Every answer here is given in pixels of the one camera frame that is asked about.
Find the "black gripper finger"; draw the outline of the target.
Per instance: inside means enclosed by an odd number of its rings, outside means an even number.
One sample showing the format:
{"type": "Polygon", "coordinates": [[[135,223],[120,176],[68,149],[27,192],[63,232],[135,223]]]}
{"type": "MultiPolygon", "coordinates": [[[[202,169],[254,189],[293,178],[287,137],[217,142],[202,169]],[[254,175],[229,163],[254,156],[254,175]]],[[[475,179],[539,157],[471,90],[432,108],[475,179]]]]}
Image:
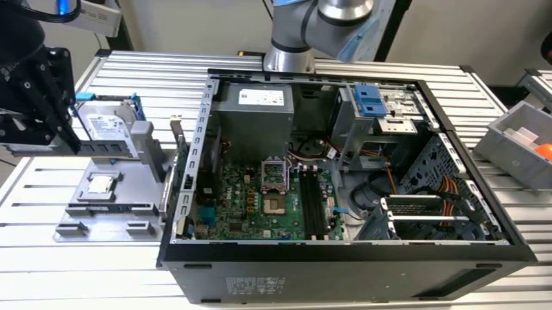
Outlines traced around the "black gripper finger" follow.
{"type": "Polygon", "coordinates": [[[23,91],[31,101],[34,118],[42,121],[50,134],[67,144],[71,153],[80,149],[80,140],[70,125],[70,105],[75,102],[70,51],[40,48],[24,61],[23,91]]]}
{"type": "Polygon", "coordinates": [[[51,124],[56,124],[52,113],[28,115],[1,112],[1,144],[50,145],[56,136],[51,124]]]}

